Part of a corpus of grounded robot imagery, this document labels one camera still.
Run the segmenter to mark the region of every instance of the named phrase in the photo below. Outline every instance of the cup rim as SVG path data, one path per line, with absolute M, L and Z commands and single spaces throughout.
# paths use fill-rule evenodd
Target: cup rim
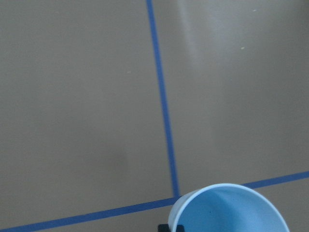
M 268 204 L 272 210 L 275 212 L 275 214 L 278 216 L 278 218 L 280 219 L 280 221 L 282 222 L 282 224 L 284 225 L 285 227 L 285 232 L 289 232 L 289 228 L 284 220 L 284 218 L 282 217 L 282 215 L 280 214 L 280 212 L 278 211 L 278 209 L 276 209 L 276 207 L 266 198 L 264 197 L 262 194 L 258 193 L 257 191 L 254 191 L 253 189 L 251 188 L 248 188 L 248 187 L 245 187 L 243 185 L 237 185 L 237 184 L 229 184 L 229 183 L 222 183 L 222 184 L 214 184 L 214 185 L 210 185 L 210 186 L 207 186 L 207 187 L 204 187 L 202 189 L 199 189 L 199 190 L 196 190 L 196 191 L 193 191 L 191 192 L 192 195 L 188 197 L 188 199 L 186 199 L 182 205 L 179 207 L 177 213 L 176 213 L 176 216 L 175 216 L 175 219 L 172 223 L 172 225 L 169 225 L 170 226 L 170 229 L 171 229 L 171 232 L 176 232 L 176 228 L 177 228 L 177 224 L 178 224 L 178 220 L 181 216 L 181 214 L 183 213 L 184 209 L 187 207 L 187 205 L 195 198 L 197 197 L 198 195 L 202 194 L 203 192 L 205 191 L 208 191 L 208 190 L 211 190 L 211 189 L 217 189 L 217 188 L 222 188 L 222 187 L 232 187 L 232 188 L 237 188 L 237 189 L 242 189 L 244 191 L 247 191 L 247 192 L 250 192 L 252 193 L 253 195 L 259 197 L 260 199 L 262 199 L 266 204 Z

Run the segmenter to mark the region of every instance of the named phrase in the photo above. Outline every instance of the blue stripe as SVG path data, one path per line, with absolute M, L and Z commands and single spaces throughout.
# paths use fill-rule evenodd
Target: blue stripe
M 246 187 L 252 188 L 252 189 L 254 188 L 257 189 L 261 187 L 282 184 L 282 183 L 286 183 L 290 181 L 301 180 L 305 178 L 309 178 L 309 171 L 303 172 L 303 173 L 295 173 L 291 175 L 280 176 L 280 177 L 256 181 L 256 182 L 250 182 L 250 183 L 243 184 L 243 185 Z M 46 230 L 46 229 L 60 227 L 60 226 L 67 226 L 67 225 L 77 224 L 81 222 L 93 221 L 93 220 L 98 220 L 98 219 L 103 219 L 103 218 L 110 218 L 114 216 L 165 207 L 165 206 L 173 205 L 178 199 L 179 197 L 173 197 L 173 198 L 163 199 L 159 201 L 125 206 L 121 208 L 110 209 L 110 210 L 105 210 L 105 211 L 100 211 L 100 212 L 95 212 L 95 213 L 90 213 L 90 214 L 66 217 L 66 218 L 61 218 L 61 219 L 56 219 L 56 220 L 51 220 L 51 221 L 44 221 L 44 222 L 29 224 L 25 226 L 17 226 L 17 227 L 12 227 L 8 229 L 2 229 L 0 230 L 0 232 L 32 232 L 32 231 Z
M 173 195 L 174 197 L 179 197 L 179 186 L 178 186 L 178 178 L 177 178 L 177 171 L 176 171 L 176 162 L 174 157 L 174 146 L 173 146 L 173 138 L 169 120 L 169 108 L 168 108 L 168 100 L 166 96 L 165 84 L 164 84 L 164 75 L 163 75 L 163 68 L 160 56 L 160 49 L 159 49 L 159 41 L 156 32 L 155 26 L 155 15 L 154 9 L 152 5 L 152 0 L 146 0 L 147 2 L 147 10 L 148 10 L 148 17 L 149 17 L 149 24 L 151 30 L 151 37 L 153 41 L 154 47 L 154 59 L 156 64 L 156 72 L 158 77 L 159 89 L 160 89 L 160 97 L 161 97 L 161 105 L 162 105 L 162 113 L 163 113 L 163 120 L 164 120 L 164 128 L 165 128 L 165 135 L 168 147 L 168 155 L 169 155 L 169 169 L 173 187 Z
M 303 173 L 295 173 L 291 175 L 285 175 L 285 176 L 280 176 L 280 177 L 275 177 L 267 180 L 260 180 L 260 181 L 255 181 L 255 182 L 250 182 L 247 184 L 243 184 L 243 186 L 252 188 L 252 189 L 257 189 L 261 187 L 266 187 L 266 186 L 271 186 L 271 185 L 277 185 L 277 184 L 282 184 L 290 181 L 295 181 L 295 180 L 301 180 L 309 178 L 309 172 L 303 172 Z
M 90 213 L 90 214 L 66 217 L 66 218 L 61 218 L 61 219 L 56 219 L 56 220 L 51 220 L 51 221 L 44 221 L 44 222 L 29 224 L 25 226 L 18 226 L 18 227 L 3 229 L 3 230 L 0 230 L 0 232 L 32 232 L 32 231 L 46 230 L 46 229 L 60 227 L 60 226 L 67 226 L 67 225 L 77 224 L 77 223 L 86 222 L 86 221 L 110 218 L 110 217 L 119 216 L 123 214 L 130 214 L 130 213 L 135 213 L 139 211 L 165 207 L 168 205 L 173 205 L 177 200 L 178 198 L 168 198 L 168 199 L 154 201 L 154 202 L 136 204 L 136 205 L 126 206 L 126 207 L 121 207 L 121 208 L 116 208 L 116 209 L 110 209 L 110 210 L 105 210 L 105 211 L 100 211 L 100 212 L 95 212 L 95 213 Z

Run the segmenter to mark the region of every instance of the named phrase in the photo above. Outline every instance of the gray surface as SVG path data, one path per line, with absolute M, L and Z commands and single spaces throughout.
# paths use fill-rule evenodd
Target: gray surface
M 181 193 L 308 171 L 309 1 L 154 11 Z M 0 0 L 0 130 L 0 229 L 171 197 L 145 1 Z M 306 231 L 308 180 L 259 191 Z M 49 231 L 155 231 L 169 209 Z

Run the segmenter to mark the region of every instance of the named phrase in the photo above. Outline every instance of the blue cup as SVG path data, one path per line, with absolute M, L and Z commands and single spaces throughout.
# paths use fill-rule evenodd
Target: blue cup
M 258 192 L 235 184 L 211 185 L 182 196 L 169 214 L 176 232 L 289 232 L 275 206 Z

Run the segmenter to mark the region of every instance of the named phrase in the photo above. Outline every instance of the vertical blue line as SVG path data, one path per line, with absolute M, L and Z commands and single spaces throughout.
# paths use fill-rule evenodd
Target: vertical blue line
M 169 168 L 170 168 L 170 175 L 171 175 L 171 181 L 172 181 L 172 187 L 173 187 L 173 195 L 174 197 L 179 197 L 180 194 L 179 194 L 179 187 L 178 187 L 176 162 L 175 162 L 175 156 L 174 156 L 173 138 L 172 138 L 172 132 L 171 132 L 171 127 L 170 127 L 169 108 L 168 108 L 168 101 L 167 101 L 165 84 L 164 84 L 164 75 L 163 75 L 163 68 L 162 68 L 162 62 L 161 62 L 161 57 L 160 57 L 159 41 L 158 41 L 158 36 L 157 36 L 156 26 L 155 26 L 154 9 L 152 5 L 152 0 L 146 0 L 146 2 L 147 2 L 147 10 L 148 10 L 150 30 L 151 30 L 151 37 L 153 41 L 156 72 L 157 72 L 158 84 L 159 84 L 159 89 L 160 89 L 162 114 L 163 114 L 165 135 L 166 135 L 168 155 L 169 155 Z

